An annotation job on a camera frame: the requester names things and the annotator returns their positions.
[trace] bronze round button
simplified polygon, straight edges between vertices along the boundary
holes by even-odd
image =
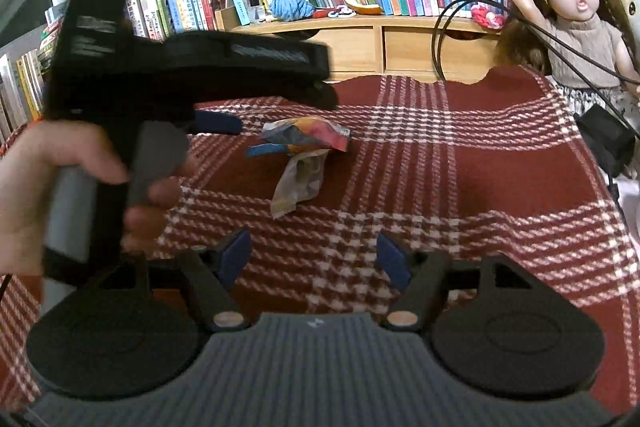
[[[407,311],[391,312],[386,316],[386,321],[392,326],[407,328],[418,322],[418,315]]]
[[[220,312],[214,315],[213,322],[219,328],[236,328],[244,322],[244,317],[238,312]]]

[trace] ribbed surface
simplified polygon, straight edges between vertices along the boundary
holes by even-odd
[[[600,427],[609,418],[587,394],[484,396],[453,380],[418,336],[368,314],[264,314],[248,331],[214,336],[153,393],[116,403],[48,394],[34,412],[47,427]]]

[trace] gray handle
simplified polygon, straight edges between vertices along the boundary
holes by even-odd
[[[130,168],[127,206],[148,203],[149,185],[175,173],[185,161],[189,139],[170,122],[147,121],[140,127]],[[45,247],[80,263],[89,259],[97,213],[98,181],[80,166],[61,168],[52,195]],[[44,315],[76,288],[45,279],[40,314]]]

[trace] red plaid tablecloth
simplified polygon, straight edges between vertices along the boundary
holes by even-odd
[[[200,161],[159,239],[159,255],[247,227],[254,251],[234,297],[261,311],[381,315],[396,293],[374,269],[376,235],[476,258],[503,251],[594,317],[607,350],[593,395],[612,412],[638,399],[638,259],[561,97],[522,68],[495,68],[473,86],[367,76],[337,84],[326,113],[278,98],[231,100],[241,136],[197,135]],[[271,219],[287,158],[245,158],[263,123],[322,114],[351,130],[327,158],[320,195]],[[0,403],[37,388],[22,346],[38,282],[12,282],[2,302]]]

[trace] snack wrapper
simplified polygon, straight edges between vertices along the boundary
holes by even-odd
[[[298,154],[319,149],[346,152],[350,131],[319,116],[287,118],[262,127],[260,138],[267,143],[246,150],[247,156]]]
[[[266,123],[260,137],[268,143],[249,147],[247,156],[286,153],[291,156],[271,200],[271,216],[282,217],[299,201],[315,198],[322,185],[330,150],[346,152],[350,131],[318,116]]]

